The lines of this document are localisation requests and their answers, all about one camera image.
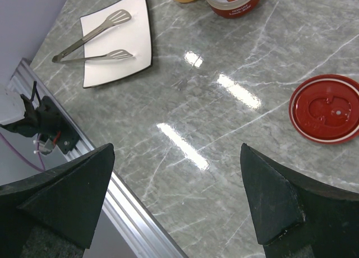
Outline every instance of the wire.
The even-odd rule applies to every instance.
[[[45,171],[46,170],[46,168],[45,168],[45,165],[44,165],[44,162],[43,162],[43,158],[41,157],[41,153],[40,153],[40,138],[41,138],[41,134],[38,134],[38,138],[37,138],[37,141],[38,141],[38,144],[37,144],[37,146],[36,146],[36,151],[37,151],[37,153],[38,153],[38,156],[39,156],[39,159],[40,159],[40,163],[41,163],[41,166],[42,166],[42,169],[43,169],[43,171]]]
[[[45,170],[42,170],[41,168],[35,166],[33,163],[31,163],[30,161],[28,161],[24,156],[21,155],[21,153],[19,153],[11,144],[9,141],[7,141],[7,139],[3,136],[2,133],[0,133],[0,139],[2,141],[4,141],[4,143],[8,146],[8,148],[15,153],[24,163],[26,163],[27,165],[31,166],[32,168],[34,168],[35,170],[39,171],[39,172],[44,172]]]

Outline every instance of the tongs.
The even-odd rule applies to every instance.
[[[87,58],[80,58],[80,59],[72,59],[72,60],[66,60],[62,61],[62,59],[66,56],[68,56],[70,53],[78,49],[79,47],[83,46],[88,41],[92,40],[94,37],[98,36],[102,32],[106,31],[107,29],[114,27],[116,25],[124,24],[125,22],[132,19],[131,14],[128,13],[126,10],[118,10],[111,15],[109,15],[105,21],[96,29],[89,32],[87,35],[85,35],[83,38],[81,38],[79,41],[73,43],[71,46],[69,46],[64,51],[60,52],[58,55],[54,56],[52,58],[52,62],[54,63],[70,63],[70,62],[83,62],[86,60],[103,60],[103,59],[126,59],[130,58],[133,55],[129,52],[127,52],[124,49],[120,50],[114,50],[113,52],[110,52],[105,55],[101,56],[94,56],[94,57],[87,57]]]

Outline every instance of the gray marble countertop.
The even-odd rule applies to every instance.
[[[241,179],[243,142],[359,192],[359,139],[316,144],[288,116],[306,79],[359,80],[356,0],[261,0],[235,20],[205,0],[148,0],[153,67],[83,89],[83,64],[51,59],[81,37],[80,16],[117,1],[68,0],[31,66],[96,146],[114,144],[115,170],[190,257],[264,257]]]

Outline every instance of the metal tongs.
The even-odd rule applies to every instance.
[[[87,43],[88,41],[92,40],[94,37],[98,36],[102,32],[106,31],[107,29],[114,27],[116,25],[124,24],[125,22],[132,19],[131,14],[128,13],[126,10],[118,10],[111,15],[109,15],[105,21],[96,29],[89,32],[87,35],[85,35],[83,38],[81,38],[79,41],[73,43],[71,46],[69,46],[67,49],[65,49],[63,52],[60,52],[58,55],[54,56],[52,58],[52,62],[54,63],[74,63],[74,62],[84,62],[86,60],[109,60],[109,59],[126,59],[133,57],[133,55],[129,52],[127,52],[124,49],[114,50],[108,54],[101,55],[101,56],[93,56],[93,57],[87,57],[87,58],[80,58],[80,59],[72,59],[72,60],[65,60],[62,61],[62,59],[66,56],[68,56],[70,53]]]

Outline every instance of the purple cable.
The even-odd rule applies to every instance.
[[[37,143],[38,143],[38,145],[36,146],[36,150],[37,150],[37,152],[38,152],[38,156],[39,156],[39,159],[40,159],[40,163],[41,163],[41,166],[42,166],[42,168],[43,168],[43,171],[45,171],[46,170],[46,168],[45,168],[45,165],[44,165],[44,162],[43,162],[43,158],[41,158],[41,153],[40,153],[40,150],[39,150],[39,148],[40,148],[40,138],[41,138],[41,134],[38,134],[38,138],[37,138]]]
[[[0,133],[0,139],[2,141],[4,141],[4,143],[9,147],[9,149],[15,153],[24,163],[26,163],[27,165],[31,166],[32,168],[34,168],[35,170],[39,171],[39,172],[44,172],[45,170],[42,170],[41,168],[35,166],[34,164],[32,164],[31,162],[29,162],[24,156],[21,155],[21,153],[19,153],[11,144],[9,141],[7,141],[7,139],[3,136],[2,133]]]

